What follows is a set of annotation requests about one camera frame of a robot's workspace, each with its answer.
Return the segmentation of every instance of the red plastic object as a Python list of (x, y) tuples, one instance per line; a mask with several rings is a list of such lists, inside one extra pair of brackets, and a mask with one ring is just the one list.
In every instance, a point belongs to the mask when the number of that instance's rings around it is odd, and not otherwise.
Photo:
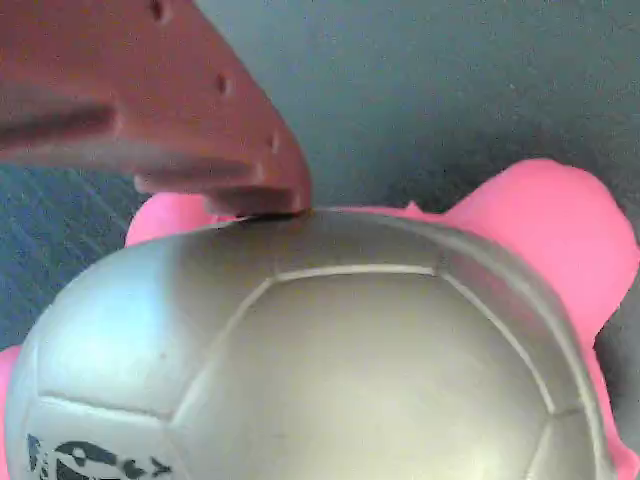
[(0, 162), (116, 170), (220, 214), (310, 204), (294, 136), (190, 0), (0, 1)]

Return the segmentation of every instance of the hole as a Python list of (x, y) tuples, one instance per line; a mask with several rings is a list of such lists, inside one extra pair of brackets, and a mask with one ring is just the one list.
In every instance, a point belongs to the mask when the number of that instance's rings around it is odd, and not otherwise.
[(171, 19), (169, 0), (150, 0), (149, 10), (153, 19), (160, 24), (165, 24)]
[(216, 76), (216, 90), (222, 97), (227, 97), (231, 94), (231, 80), (222, 73)]
[(267, 138), (267, 147), (269, 147), (271, 153), (278, 153), (278, 150), (280, 150), (280, 136), (278, 132), (273, 132), (269, 138)]

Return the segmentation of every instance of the floor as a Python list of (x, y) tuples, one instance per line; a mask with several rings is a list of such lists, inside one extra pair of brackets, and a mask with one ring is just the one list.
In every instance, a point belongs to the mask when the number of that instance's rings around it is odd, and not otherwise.
[[(321, 205), (442, 211), (545, 155), (596, 174), (640, 232), (640, 3), (200, 0), (297, 134)], [(0, 169), (0, 346), (119, 248), (128, 180)], [(640, 285), (597, 351), (640, 451)]]

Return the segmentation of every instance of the printed graphic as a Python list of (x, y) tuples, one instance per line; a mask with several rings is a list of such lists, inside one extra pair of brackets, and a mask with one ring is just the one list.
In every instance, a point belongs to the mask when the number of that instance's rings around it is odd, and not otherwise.
[[(29, 469), (39, 480), (141, 480), (167, 477), (172, 469), (155, 457), (148, 462), (118, 456), (90, 442), (69, 441), (44, 452), (33, 435), (27, 435)], [(55, 478), (50, 478), (50, 461), (55, 465)]]

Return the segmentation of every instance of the pink toy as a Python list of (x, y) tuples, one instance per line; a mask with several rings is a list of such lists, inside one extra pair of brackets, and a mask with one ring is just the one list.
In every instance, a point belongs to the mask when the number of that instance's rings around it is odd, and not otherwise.
[[(197, 196), (156, 195), (131, 223), (127, 245), (215, 222), (203, 205)], [(534, 159), (487, 181), (442, 215), (423, 213), (414, 203), (404, 210), (345, 210), (444, 223), (491, 239), (534, 267), (558, 293), (573, 322), (619, 479), (635, 479), (640, 460), (620, 440), (593, 344), (631, 287), (639, 254), (629, 221), (600, 181), (583, 170)]]

